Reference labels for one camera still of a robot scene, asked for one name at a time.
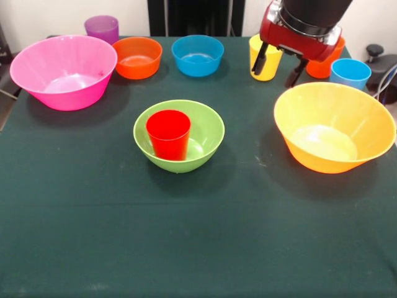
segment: white wall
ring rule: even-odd
[[[84,21],[109,14],[121,35],[148,36],[147,0],[0,0],[0,23],[17,52],[53,34],[85,34]]]
[[[258,33],[269,3],[246,0],[244,36]],[[354,58],[366,59],[369,43],[397,53],[396,11],[396,0],[353,0],[339,25]],[[150,34],[147,0],[0,0],[0,22],[13,52],[51,34],[84,34],[84,21],[97,14],[115,16],[122,35]]]
[[[258,33],[269,3],[270,0],[246,0],[244,36]],[[385,53],[397,53],[396,11],[396,0],[353,0],[339,23],[353,58],[367,59],[365,47],[370,43],[379,43]]]

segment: red cup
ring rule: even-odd
[[[339,59],[345,47],[345,40],[341,37],[330,56],[323,62],[309,61],[306,66],[307,73],[316,79],[326,79],[331,75],[331,64]]]
[[[185,160],[190,133],[189,117],[177,110],[154,113],[146,123],[154,154],[165,160]]]

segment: orange cup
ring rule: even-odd
[[[147,37],[128,37],[113,44],[117,52],[116,71],[127,79],[146,79],[160,66],[163,48]]]
[[[334,51],[323,62],[309,61],[306,66],[307,73],[316,79],[326,79],[331,75],[331,64],[339,59],[345,47],[345,40],[341,37]]]

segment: blue cup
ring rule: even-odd
[[[343,58],[332,63],[329,81],[363,90],[371,73],[371,69],[364,62]]]
[[[225,49],[216,38],[188,35],[174,42],[171,51],[181,72],[188,76],[201,77],[218,69]]]

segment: pink bowl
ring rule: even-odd
[[[85,35],[52,37],[22,50],[12,80],[46,106],[75,111],[97,102],[117,64],[115,49]]]

